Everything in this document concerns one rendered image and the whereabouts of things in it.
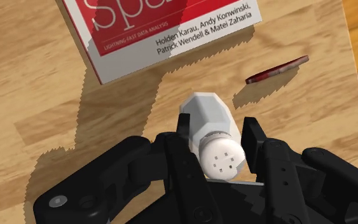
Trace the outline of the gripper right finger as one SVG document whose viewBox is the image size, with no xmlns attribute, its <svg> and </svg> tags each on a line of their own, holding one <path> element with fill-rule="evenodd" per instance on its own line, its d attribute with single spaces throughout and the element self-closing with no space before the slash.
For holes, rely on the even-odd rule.
<svg viewBox="0 0 358 224">
<path fill-rule="evenodd" d="M 296 153 L 244 118 L 241 145 L 264 184 L 267 224 L 358 224 L 358 168 L 324 148 Z"/>
</svg>

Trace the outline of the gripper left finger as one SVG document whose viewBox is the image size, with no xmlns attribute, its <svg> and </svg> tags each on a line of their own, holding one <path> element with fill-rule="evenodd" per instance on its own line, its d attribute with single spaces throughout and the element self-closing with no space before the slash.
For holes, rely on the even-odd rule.
<svg viewBox="0 0 358 224">
<path fill-rule="evenodd" d="M 126 224 L 223 224 L 200 164 L 188 146 L 189 115 L 154 142 L 130 136 L 40 195 L 36 224 L 111 224 L 152 181 L 165 193 Z"/>
</svg>

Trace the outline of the white salt shaker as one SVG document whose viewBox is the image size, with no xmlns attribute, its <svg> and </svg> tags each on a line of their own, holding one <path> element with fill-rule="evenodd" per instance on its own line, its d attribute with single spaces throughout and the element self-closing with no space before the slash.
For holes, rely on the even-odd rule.
<svg viewBox="0 0 358 224">
<path fill-rule="evenodd" d="M 179 111 L 190 115 L 189 147 L 203 173 L 210 179 L 235 178 L 246 161 L 240 131 L 228 106 L 213 92 L 195 92 Z"/>
</svg>

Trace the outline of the red pen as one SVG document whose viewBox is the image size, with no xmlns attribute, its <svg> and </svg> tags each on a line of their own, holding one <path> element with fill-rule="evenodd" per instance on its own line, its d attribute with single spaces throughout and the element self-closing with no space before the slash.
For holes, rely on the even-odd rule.
<svg viewBox="0 0 358 224">
<path fill-rule="evenodd" d="M 249 78 L 247 78 L 245 80 L 245 82 L 246 82 L 246 84 L 257 83 L 259 81 L 265 80 L 272 76 L 276 76 L 276 75 L 284 73 L 290 69 L 298 67 L 301 64 L 304 64 L 308 61 L 309 61 L 309 56 L 305 55 L 305 56 L 299 57 L 297 59 L 291 60 L 289 62 L 286 62 L 284 64 L 269 68 L 265 71 L 255 74 L 255 75 L 252 75 Z"/>
</svg>

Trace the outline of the red and white book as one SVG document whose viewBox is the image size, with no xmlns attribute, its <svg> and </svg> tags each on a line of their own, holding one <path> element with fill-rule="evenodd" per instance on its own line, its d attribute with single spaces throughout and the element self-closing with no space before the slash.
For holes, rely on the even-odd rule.
<svg viewBox="0 0 358 224">
<path fill-rule="evenodd" d="M 105 84 L 262 21 L 257 0 L 62 0 Z"/>
</svg>

